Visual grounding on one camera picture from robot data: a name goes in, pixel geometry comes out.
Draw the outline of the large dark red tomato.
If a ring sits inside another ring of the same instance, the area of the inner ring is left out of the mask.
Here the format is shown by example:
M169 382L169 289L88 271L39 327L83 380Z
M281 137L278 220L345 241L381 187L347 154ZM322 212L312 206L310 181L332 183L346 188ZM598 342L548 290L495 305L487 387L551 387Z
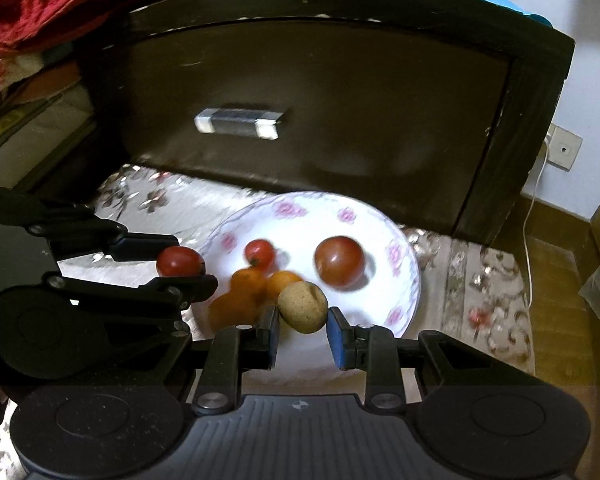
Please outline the large dark red tomato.
M314 252L314 266L327 285L349 288L362 278L365 255L361 245L353 238L332 236L318 244Z

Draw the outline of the floral embroidered table cloth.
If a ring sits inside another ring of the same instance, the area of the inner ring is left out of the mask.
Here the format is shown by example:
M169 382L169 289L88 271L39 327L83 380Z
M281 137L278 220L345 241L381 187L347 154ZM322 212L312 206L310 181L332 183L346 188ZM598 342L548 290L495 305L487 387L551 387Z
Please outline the floral embroidered table cloth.
M417 258L325 192L221 222L196 264L0 188L0 387L32 479L531 479L548 415L516 294L411 333Z

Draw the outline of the orange tangerine front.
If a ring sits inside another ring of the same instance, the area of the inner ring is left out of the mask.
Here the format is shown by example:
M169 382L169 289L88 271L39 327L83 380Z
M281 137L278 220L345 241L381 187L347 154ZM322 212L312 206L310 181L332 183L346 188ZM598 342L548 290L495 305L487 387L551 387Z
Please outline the orange tangerine front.
M208 320L212 332L230 326L253 325L260 318L257 300L244 292L227 292L215 298L208 309Z

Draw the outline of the small red cherry tomato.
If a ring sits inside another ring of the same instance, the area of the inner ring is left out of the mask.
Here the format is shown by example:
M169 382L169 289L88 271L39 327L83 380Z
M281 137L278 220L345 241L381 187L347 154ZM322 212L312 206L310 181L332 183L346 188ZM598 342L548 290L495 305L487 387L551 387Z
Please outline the small red cherry tomato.
M160 252L156 270L166 278L194 278L206 274L206 263L192 248L172 246Z

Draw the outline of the orange tangerine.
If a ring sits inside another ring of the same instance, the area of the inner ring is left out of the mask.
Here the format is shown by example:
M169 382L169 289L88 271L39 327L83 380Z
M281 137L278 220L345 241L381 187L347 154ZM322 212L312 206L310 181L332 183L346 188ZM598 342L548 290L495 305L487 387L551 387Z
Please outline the orange tangerine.
M265 293L266 299L275 302L279 294L290 284L302 282L303 278L297 273L280 270L271 274L266 280Z
M230 277L230 290L240 292L260 304L266 296L266 276L252 266L240 269Z
M260 318L257 300L244 292L227 292L215 298L208 309L208 320L212 332L230 326L253 325Z

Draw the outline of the dark wooden nightstand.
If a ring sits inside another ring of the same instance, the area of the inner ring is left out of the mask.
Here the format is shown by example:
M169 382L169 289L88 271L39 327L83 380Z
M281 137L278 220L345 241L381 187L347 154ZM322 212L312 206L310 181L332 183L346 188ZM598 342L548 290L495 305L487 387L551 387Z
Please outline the dark wooden nightstand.
M482 0L163 0L114 14L80 69L100 145L124 162L341 193L488 244L573 51ZM278 139L202 134L205 108L283 113Z

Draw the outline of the greenish beige longan fruit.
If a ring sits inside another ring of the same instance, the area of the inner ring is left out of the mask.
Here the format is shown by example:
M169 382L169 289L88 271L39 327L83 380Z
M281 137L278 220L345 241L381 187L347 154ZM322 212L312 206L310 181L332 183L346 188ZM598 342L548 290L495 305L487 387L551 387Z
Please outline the greenish beige longan fruit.
M284 321L302 334L312 334L326 323L328 301L322 290L310 282L298 281L286 286L277 297Z

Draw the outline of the white floral porcelain bowl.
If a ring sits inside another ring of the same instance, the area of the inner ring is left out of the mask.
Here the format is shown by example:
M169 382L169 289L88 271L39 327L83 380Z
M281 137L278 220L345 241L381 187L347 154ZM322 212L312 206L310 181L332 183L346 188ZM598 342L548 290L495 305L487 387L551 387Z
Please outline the white floral porcelain bowl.
M200 248L219 280L248 266L245 249L266 240L276 250L270 269L317 285L352 324L379 325L402 336L420 297L411 244L385 214L354 198L325 192L272 195L222 221Z

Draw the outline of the white wall socket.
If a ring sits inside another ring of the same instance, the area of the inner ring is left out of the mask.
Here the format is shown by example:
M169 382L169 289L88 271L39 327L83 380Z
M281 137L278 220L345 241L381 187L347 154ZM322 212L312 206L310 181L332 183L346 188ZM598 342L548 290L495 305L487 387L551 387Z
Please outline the white wall socket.
M570 171L579 154L582 139L569 130L550 124L546 146L547 162L561 170Z

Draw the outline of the stacked folded bedding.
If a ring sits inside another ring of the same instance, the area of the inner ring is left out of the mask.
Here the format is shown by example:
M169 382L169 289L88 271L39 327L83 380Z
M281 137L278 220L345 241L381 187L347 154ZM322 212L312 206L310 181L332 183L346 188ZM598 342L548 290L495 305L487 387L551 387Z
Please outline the stacked folded bedding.
M0 58L0 186L13 188L50 166L92 113L68 53Z

